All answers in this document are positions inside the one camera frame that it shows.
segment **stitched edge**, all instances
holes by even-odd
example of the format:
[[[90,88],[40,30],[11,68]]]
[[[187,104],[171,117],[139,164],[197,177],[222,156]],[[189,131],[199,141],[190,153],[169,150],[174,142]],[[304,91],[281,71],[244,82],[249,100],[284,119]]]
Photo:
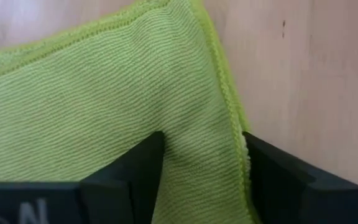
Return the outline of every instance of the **stitched edge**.
[[[249,220],[259,224],[261,221],[259,220],[259,216],[250,199],[250,159],[248,155],[246,155],[241,141],[241,138],[243,138],[241,134],[242,130],[249,131],[250,127],[246,120],[242,104],[239,101],[237,91],[234,87],[234,80],[229,69],[229,64],[224,54],[223,47],[220,43],[218,34],[214,29],[213,22],[204,8],[203,0],[191,0],[191,3],[193,6],[192,10],[204,31],[206,41],[209,45],[209,50],[218,75],[219,86],[221,88],[227,109],[229,110],[232,135],[235,140],[235,147],[239,162],[239,190],[244,210],[246,211],[246,216]],[[236,122],[237,120],[239,120],[242,130],[240,130],[240,127]]]
[[[47,45],[49,42],[53,42],[53,40],[60,38],[63,35],[67,36],[66,39],[63,39],[46,47],[41,47],[40,49],[31,52],[29,55],[24,56],[22,59],[20,59],[16,63],[13,63],[12,65],[6,68],[0,68],[0,76],[9,72],[13,72],[14,70],[26,66],[28,64],[34,63],[42,58],[49,56],[54,52],[58,52],[59,50],[64,49],[65,47],[68,47],[79,41],[85,40],[101,32],[127,26],[131,22],[135,21],[137,18],[145,14],[146,12],[149,12],[150,10],[153,9],[159,9],[161,7],[164,7],[169,2],[170,0],[159,0],[158,3],[153,3],[152,1],[148,1],[148,0],[136,1],[131,5],[129,5],[127,8],[121,9],[116,13],[107,15],[106,17],[98,21],[90,22],[80,27],[73,28],[65,32],[61,32],[59,34],[53,35],[52,37],[46,38],[38,42],[34,42],[32,44],[23,45],[20,47],[14,47],[12,49],[2,50],[2,51],[0,50],[0,53],[17,52],[20,50],[29,49],[37,45]],[[117,21],[110,21],[110,19],[119,16],[123,16],[123,18],[122,19],[119,18]]]

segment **microfiber towel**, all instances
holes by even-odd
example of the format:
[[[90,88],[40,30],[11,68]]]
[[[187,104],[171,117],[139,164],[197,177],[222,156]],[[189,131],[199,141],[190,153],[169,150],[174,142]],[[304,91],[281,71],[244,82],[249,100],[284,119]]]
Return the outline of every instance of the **microfiber towel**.
[[[154,223],[253,223],[247,125],[202,2],[140,1],[0,51],[0,181],[81,180],[154,131]]]

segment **green fabric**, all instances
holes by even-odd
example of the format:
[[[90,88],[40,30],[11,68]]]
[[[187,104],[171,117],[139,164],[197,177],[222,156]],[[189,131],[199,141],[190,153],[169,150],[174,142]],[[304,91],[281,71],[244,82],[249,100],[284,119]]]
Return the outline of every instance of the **green fabric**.
[[[0,181],[80,180],[161,130],[154,223],[252,223],[244,121],[198,1],[138,2],[0,52]]]

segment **wood grain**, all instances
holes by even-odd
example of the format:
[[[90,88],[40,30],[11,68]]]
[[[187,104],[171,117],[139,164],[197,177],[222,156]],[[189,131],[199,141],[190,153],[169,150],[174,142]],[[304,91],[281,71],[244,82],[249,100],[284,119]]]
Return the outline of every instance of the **wood grain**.
[[[133,0],[0,0],[0,48]],[[205,0],[258,137],[358,183],[358,1]]]

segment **wooden surface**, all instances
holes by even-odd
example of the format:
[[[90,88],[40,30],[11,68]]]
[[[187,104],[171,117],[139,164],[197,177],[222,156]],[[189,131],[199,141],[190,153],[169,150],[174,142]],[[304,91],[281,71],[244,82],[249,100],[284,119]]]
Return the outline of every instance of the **wooden surface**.
[[[0,0],[0,48],[133,0]],[[358,183],[358,1],[205,0],[258,137]]]

